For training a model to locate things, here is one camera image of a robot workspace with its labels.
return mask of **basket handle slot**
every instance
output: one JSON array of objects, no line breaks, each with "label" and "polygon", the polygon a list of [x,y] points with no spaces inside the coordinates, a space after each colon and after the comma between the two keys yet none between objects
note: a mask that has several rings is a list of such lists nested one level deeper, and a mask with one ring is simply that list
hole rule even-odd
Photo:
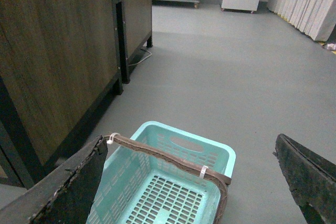
[{"label": "basket handle slot", "polygon": [[204,152],[204,148],[203,146],[193,143],[191,141],[188,141],[186,139],[177,137],[177,136],[171,136],[170,137],[170,141],[175,144],[178,145],[181,148],[184,148],[186,150],[189,151],[194,151],[194,152]]}]

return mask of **wall baseboard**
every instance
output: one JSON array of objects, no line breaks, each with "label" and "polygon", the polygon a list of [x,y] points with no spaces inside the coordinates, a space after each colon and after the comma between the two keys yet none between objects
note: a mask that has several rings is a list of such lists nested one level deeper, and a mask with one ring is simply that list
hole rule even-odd
[{"label": "wall baseboard", "polygon": [[[220,5],[222,0],[199,0],[201,4],[211,4],[211,5]],[[258,8],[266,8],[267,2],[260,1]]]},{"label": "wall baseboard", "polygon": [[199,0],[201,4],[220,5],[222,0]]}]

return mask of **wooden cabinet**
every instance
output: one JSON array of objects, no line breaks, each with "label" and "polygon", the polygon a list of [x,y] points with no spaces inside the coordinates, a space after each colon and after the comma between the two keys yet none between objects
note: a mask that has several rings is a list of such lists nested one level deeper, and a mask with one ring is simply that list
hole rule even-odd
[{"label": "wooden cabinet", "polygon": [[130,82],[129,64],[147,41],[152,47],[152,0],[123,0],[125,52],[121,55],[121,73],[124,83]]},{"label": "wooden cabinet", "polygon": [[103,97],[122,92],[121,3],[0,0],[0,147],[25,187],[75,153]]}]

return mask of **basket grid bottom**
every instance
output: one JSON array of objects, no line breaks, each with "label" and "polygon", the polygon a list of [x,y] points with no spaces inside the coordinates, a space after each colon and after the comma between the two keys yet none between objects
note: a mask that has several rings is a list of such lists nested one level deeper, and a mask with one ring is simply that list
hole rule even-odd
[{"label": "basket grid bottom", "polygon": [[154,175],[126,223],[192,224],[201,200],[201,194]]}]

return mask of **cabinet leg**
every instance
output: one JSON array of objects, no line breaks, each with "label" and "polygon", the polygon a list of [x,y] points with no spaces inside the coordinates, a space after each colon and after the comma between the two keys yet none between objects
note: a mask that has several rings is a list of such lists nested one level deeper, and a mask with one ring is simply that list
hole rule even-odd
[{"label": "cabinet leg", "polygon": [[152,35],[147,40],[147,48],[153,47],[153,38]]},{"label": "cabinet leg", "polygon": [[113,93],[117,94],[117,95],[121,95],[122,92],[124,91],[122,89],[122,80],[121,80],[121,77],[118,78],[118,80],[115,82],[115,84],[113,85],[113,88],[112,88],[112,91]]}]

